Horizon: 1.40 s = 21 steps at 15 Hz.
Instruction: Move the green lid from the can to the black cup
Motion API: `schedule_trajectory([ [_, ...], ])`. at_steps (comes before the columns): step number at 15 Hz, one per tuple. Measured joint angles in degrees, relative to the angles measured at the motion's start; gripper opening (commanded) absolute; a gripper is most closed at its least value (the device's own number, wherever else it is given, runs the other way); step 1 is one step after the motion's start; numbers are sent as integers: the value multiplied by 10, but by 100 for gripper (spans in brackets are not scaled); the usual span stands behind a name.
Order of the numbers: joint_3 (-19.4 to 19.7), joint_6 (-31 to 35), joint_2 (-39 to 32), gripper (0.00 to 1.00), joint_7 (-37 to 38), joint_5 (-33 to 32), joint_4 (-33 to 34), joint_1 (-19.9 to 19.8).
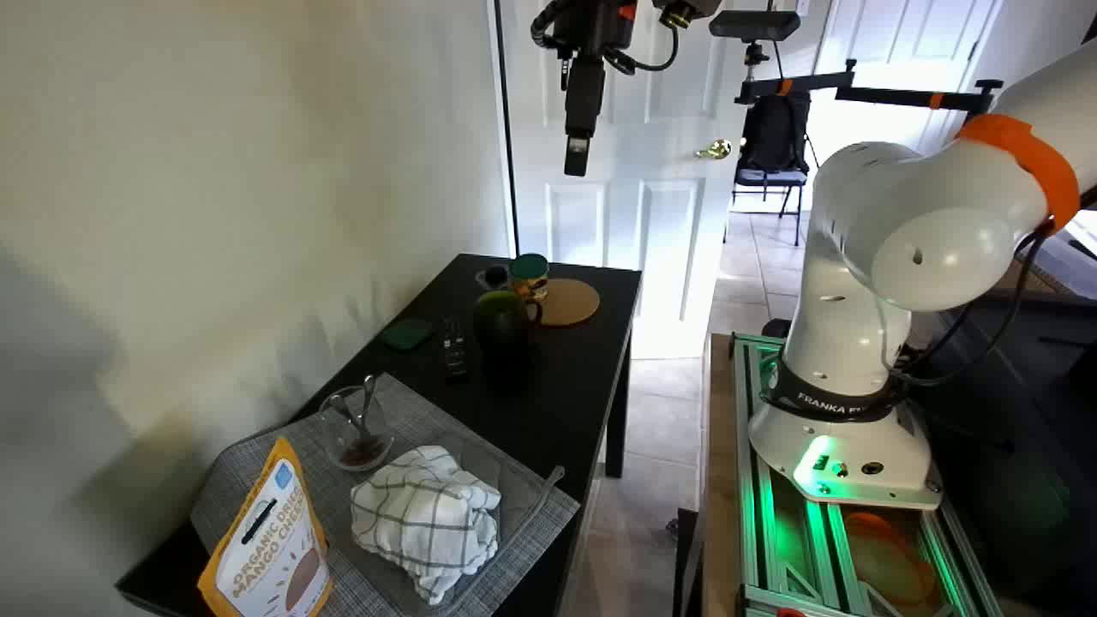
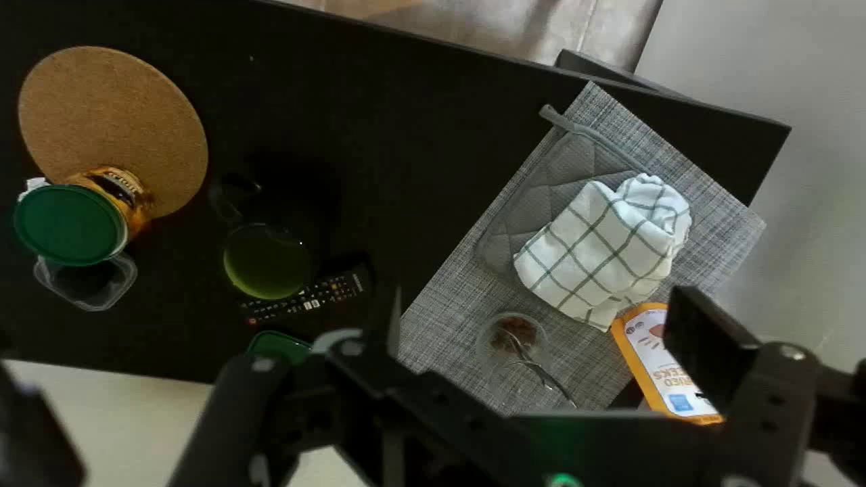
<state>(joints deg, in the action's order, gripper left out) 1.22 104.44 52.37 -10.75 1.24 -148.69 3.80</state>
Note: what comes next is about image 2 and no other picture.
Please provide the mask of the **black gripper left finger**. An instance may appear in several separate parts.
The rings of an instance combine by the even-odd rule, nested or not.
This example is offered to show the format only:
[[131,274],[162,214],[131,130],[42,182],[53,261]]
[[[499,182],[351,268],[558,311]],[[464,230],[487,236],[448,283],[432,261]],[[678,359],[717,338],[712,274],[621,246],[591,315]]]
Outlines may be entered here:
[[414,374],[397,359],[402,292],[376,292],[361,330],[323,351],[334,403],[323,436],[342,452],[420,443],[443,452],[485,452],[506,437],[506,420],[441,374]]

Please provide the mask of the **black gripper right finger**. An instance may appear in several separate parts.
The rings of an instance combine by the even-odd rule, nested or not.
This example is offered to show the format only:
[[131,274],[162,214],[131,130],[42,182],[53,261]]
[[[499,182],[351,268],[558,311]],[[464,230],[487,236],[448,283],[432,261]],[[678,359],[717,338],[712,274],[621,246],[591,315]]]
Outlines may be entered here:
[[727,421],[813,420],[813,353],[754,338],[698,286],[671,292],[663,343]]

